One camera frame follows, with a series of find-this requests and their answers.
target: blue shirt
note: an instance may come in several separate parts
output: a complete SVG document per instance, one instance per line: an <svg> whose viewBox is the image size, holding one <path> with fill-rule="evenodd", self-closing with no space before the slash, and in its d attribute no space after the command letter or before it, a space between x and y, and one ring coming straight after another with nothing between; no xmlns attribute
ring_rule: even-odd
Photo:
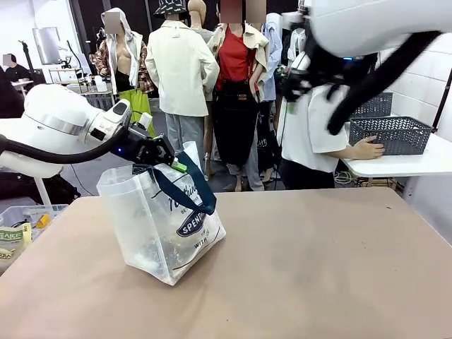
<svg viewBox="0 0 452 339"><path fill-rule="evenodd" d="M268 39L270 46L267 77L263 79L264 101L276 100L275 71L281 61L283 52L283 43L276 27L275 23L264 23L262 25L262 34Z"/></svg>

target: white tote bag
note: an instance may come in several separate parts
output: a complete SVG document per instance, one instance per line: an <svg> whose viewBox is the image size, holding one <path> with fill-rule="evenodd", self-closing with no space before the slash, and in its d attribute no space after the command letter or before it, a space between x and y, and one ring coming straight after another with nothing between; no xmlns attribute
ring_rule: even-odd
<svg viewBox="0 0 452 339"><path fill-rule="evenodd" d="M97 184L125 262L168 285L226 235L196 144L185 143L177 157L186 173L158 165L134 175L127 166L105 171Z"/></svg>

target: beige tabletop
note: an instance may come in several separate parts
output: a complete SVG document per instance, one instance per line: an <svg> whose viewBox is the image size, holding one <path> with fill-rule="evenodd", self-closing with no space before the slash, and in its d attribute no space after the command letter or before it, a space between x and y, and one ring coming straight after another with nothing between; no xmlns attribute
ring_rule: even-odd
<svg viewBox="0 0 452 339"><path fill-rule="evenodd" d="M0 277L0 338L452 337L452 249L393 191L218 194L218 212L226 238L170 287L78 199Z"/></svg>

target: person in white t-shirt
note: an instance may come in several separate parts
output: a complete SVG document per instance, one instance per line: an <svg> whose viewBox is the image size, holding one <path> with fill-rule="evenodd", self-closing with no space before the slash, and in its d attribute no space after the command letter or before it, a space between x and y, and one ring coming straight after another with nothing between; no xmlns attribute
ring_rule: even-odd
<svg viewBox="0 0 452 339"><path fill-rule="evenodd" d="M294 63L306 69L309 57L302 53ZM376 137L361 140L355 146L348 143L343 128L337 136L328 132L328 121L344 99L348 87L342 86L326 99L330 85L314 88L296 103L284 100L280 111L278 142L282 146L280 175L286 189L332 189L334 171L339 159L371 160L381 157L383 145L371 143Z"/></svg>

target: robotic arm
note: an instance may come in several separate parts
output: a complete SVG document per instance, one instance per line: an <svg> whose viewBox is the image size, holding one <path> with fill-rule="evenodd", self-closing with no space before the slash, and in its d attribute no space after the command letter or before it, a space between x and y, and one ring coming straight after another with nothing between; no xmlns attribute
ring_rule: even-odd
<svg viewBox="0 0 452 339"><path fill-rule="evenodd" d="M318 85L353 85L328 124L336 135L359 106L397 80L443 32L452 32L451 13L452 1L444 0L428 4L422 0L312 0L312 7L300 11L298 19L306 23L305 52L311 63L304 70L291 71L287 101ZM363 64L371 61L372 54L400 42L376 71L356 81L346 59Z"/></svg>
<svg viewBox="0 0 452 339"><path fill-rule="evenodd" d="M63 164L94 160L108 152L140 164L173 165L177 159L164 136L151 138L144 126L129 126L129 102L108 112L60 85L38 85L25 99L20 119L0 120L0 166L48 178ZM73 154L79 142L92 148Z"/></svg>

